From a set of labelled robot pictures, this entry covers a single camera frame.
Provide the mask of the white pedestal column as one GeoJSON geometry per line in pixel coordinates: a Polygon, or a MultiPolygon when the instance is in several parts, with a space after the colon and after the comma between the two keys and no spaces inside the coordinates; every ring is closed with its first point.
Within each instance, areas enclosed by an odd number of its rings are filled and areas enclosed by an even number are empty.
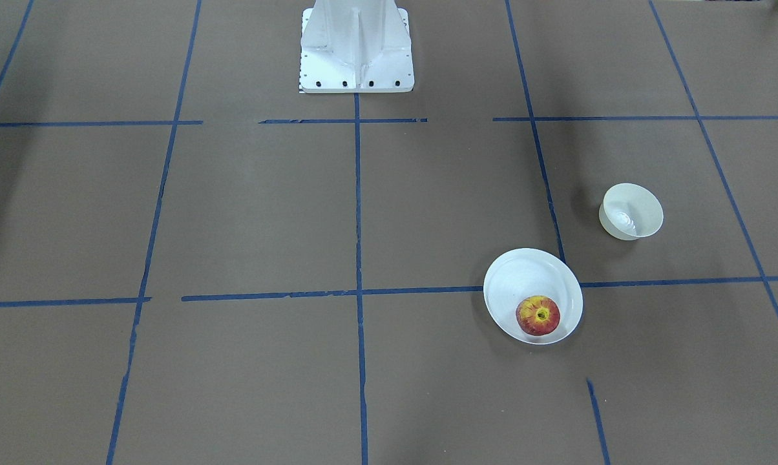
{"type": "Polygon", "coordinates": [[[300,92],[415,88],[410,18],[395,1],[316,1],[300,25],[300,92]]]}

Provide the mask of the white plate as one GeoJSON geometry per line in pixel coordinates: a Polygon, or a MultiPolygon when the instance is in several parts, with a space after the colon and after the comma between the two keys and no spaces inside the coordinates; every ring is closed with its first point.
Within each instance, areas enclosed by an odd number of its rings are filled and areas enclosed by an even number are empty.
{"type": "Polygon", "coordinates": [[[572,335],[583,316],[583,291],[575,274],[558,257],[521,248],[499,256],[487,269],[483,298],[490,317],[511,338],[533,345],[555,344],[572,335]],[[529,335],[516,317],[518,304],[543,295],[560,310],[560,321],[546,335],[529,335]]]}

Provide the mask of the white bowl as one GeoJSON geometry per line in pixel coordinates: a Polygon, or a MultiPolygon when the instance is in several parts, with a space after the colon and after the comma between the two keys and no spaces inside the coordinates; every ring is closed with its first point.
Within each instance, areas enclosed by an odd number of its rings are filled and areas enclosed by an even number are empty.
{"type": "Polygon", "coordinates": [[[604,231],[623,241],[648,238],[664,224],[660,200],[636,183],[617,183],[608,188],[598,215],[604,231]]]}

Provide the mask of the red yellow apple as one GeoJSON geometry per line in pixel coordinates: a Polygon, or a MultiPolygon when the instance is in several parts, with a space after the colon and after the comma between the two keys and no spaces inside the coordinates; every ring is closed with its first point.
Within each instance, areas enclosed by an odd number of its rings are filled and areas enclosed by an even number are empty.
{"type": "Polygon", "coordinates": [[[546,295],[531,295],[522,300],[515,316],[521,330],[531,336],[549,335],[561,321],[558,304],[546,295]]]}

